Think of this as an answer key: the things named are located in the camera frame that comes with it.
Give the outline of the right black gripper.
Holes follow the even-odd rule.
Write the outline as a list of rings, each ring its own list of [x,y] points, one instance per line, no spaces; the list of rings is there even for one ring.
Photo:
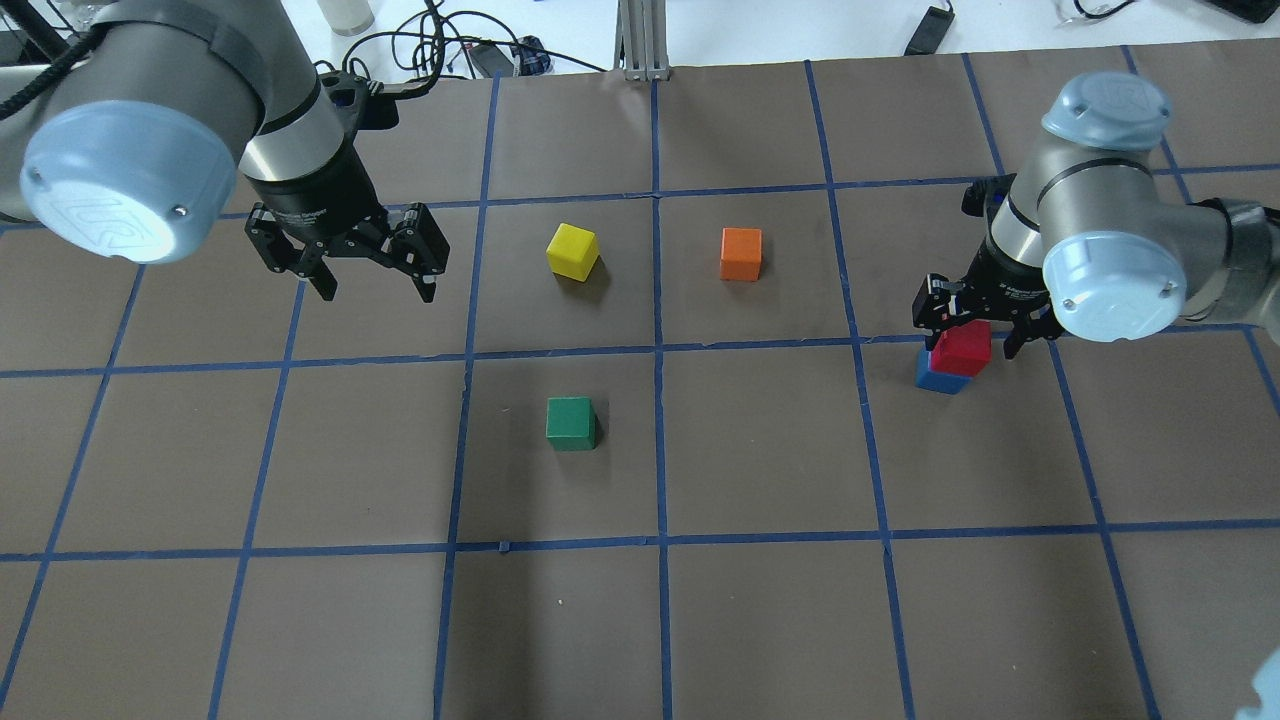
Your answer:
[[[1053,341],[1066,333],[1051,307],[1042,270],[1011,259],[987,238],[964,277],[952,281],[929,273],[911,302],[911,323],[933,352],[946,329],[974,320],[1010,324],[1004,357],[1014,360],[1037,340]]]

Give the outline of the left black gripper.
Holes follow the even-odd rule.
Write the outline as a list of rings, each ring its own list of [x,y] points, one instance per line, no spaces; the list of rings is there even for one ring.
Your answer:
[[[338,283],[325,258],[367,259],[411,277],[421,301],[434,301],[449,261],[445,236],[421,202],[385,206],[356,151],[342,150],[301,178],[252,178],[250,186],[259,202],[244,233],[269,272],[302,275],[330,302]]]

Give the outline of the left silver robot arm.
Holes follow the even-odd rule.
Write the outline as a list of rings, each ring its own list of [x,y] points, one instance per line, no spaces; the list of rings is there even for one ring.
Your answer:
[[[366,259],[434,300],[445,236],[420,202],[388,209],[355,145],[417,88],[317,70],[279,1],[105,1],[76,38],[26,1],[3,9],[49,58],[3,70],[4,224],[175,263],[244,181],[259,199],[244,233],[268,270],[328,301],[326,260]]]

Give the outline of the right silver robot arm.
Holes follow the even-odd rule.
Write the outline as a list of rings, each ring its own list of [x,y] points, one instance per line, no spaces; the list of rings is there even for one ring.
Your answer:
[[[1149,169],[1169,96],[1133,73],[1065,83],[1018,173],[973,182],[961,209],[986,233],[965,274],[931,273],[911,323],[933,348],[972,322],[1006,322],[1006,357],[1073,334],[1135,341],[1176,322],[1279,333],[1277,210],[1160,199]]]

